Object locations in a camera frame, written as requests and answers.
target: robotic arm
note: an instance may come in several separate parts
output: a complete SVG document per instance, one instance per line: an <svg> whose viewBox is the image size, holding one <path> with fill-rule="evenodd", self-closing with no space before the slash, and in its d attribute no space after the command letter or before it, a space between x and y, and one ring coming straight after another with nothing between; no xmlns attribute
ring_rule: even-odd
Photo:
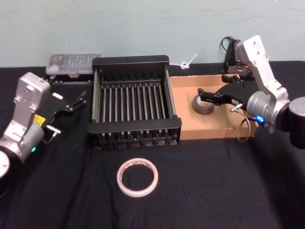
<svg viewBox="0 0 305 229"><path fill-rule="evenodd" d="M305 149L305 97L289 101L287 90L273 75L269 56L259 36L238 43L237 52L241 61L251 68L255 81L223 75L223 82L228 84L216 93L199 88L201 100L215 105L232 104L235 107L231 111L241 108L258 123L267 126L270 133L274 128L289 131L290 142Z"/></svg>
<svg viewBox="0 0 305 229"><path fill-rule="evenodd" d="M45 143L60 134L60 130L50 125L55 117L71 115L86 104L83 100L85 91L73 104L59 94L50 95L50 84L54 80L54 76L47 82L33 73L26 73L18 81L13 118L0 138L0 196L20 172L32 149L44 140L45 131L53 132L51 139Z"/></svg>
<svg viewBox="0 0 305 229"><path fill-rule="evenodd" d="M0 195L20 171L31 149L44 137L43 129L33 120L49 93L50 84L32 73L18 81L13 119L0 139Z"/></svg>

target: cardboard box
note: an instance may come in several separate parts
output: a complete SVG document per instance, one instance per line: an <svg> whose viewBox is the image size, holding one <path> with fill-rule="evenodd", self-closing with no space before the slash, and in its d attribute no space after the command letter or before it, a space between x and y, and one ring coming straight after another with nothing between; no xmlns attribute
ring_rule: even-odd
<svg viewBox="0 0 305 229"><path fill-rule="evenodd" d="M207 92L216 92L225 85L221 75L194 75L170 77L173 98L178 117L182 119L181 140L237 137L238 128L244 117L231 113L230 104L215 106L214 112L200 115L192 108L192 100L198 94L198 88ZM255 136L258 124L251 122L251 135ZM244 122L240 137L248 136L249 128Z"/></svg>

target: black tablecloth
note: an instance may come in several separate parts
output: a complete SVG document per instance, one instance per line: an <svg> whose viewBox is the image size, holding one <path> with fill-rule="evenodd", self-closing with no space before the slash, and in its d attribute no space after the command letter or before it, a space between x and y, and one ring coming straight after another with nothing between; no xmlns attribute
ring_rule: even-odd
<svg viewBox="0 0 305 229"><path fill-rule="evenodd" d="M305 62L272 62L290 99L305 95ZM220 64L171 67L171 75L218 73ZM0 133L14 109L17 79L45 68L0 69ZM73 101L91 84L58 84L52 90ZM3 228L305 228L305 156L289 134L260 129L247 143L236 139L181 141L178 146L92 150L86 144L90 102L54 125L62 131L27 159L16 184L0 200ZM116 183L120 165L143 157L159 172L154 192L124 195ZM144 187L146 170L124 180Z"/></svg>

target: black dish rack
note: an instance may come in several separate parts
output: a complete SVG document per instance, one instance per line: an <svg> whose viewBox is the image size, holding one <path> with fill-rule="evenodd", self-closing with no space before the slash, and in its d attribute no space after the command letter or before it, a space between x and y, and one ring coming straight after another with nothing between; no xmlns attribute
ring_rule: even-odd
<svg viewBox="0 0 305 229"><path fill-rule="evenodd" d="M88 133L101 147L176 145L181 118L176 115L169 58L95 58L92 117Z"/></svg>

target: blue status light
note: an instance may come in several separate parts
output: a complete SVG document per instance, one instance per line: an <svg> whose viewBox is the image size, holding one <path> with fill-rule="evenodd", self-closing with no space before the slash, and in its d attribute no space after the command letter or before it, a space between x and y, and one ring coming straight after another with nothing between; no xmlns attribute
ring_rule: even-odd
<svg viewBox="0 0 305 229"><path fill-rule="evenodd" d="M257 116L257 117L256 117L256 120L257 120L257 122L259 122L259 123L263 123L263 122L265 121L264 118L261 117L261 116Z"/></svg>

